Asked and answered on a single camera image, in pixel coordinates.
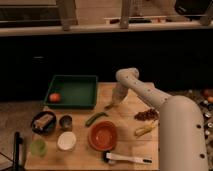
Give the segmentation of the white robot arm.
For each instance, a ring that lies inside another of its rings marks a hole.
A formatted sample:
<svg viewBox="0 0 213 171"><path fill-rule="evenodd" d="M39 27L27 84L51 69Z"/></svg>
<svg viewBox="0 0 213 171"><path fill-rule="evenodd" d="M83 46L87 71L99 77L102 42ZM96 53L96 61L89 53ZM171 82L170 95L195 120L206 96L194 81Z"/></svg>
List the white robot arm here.
<svg viewBox="0 0 213 171"><path fill-rule="evenodd" d="M116 72L112 99L119 104L131 89L159 112L159 171L209 171L204 119L190 98L170 95L139 80L137 68Z"/></svg>

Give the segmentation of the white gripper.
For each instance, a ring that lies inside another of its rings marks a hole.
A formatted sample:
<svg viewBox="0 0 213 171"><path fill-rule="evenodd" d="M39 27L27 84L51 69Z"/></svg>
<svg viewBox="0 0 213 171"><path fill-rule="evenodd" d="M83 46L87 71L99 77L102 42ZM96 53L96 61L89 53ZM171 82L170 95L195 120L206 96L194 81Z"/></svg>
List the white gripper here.
<svg viewBox="0 0 213 171"><path fill-rule="evenodd" d="M117 83L113 89L112 102L114 104L119 104L124 100L128 94L128 89L120 83Z"/></svg>

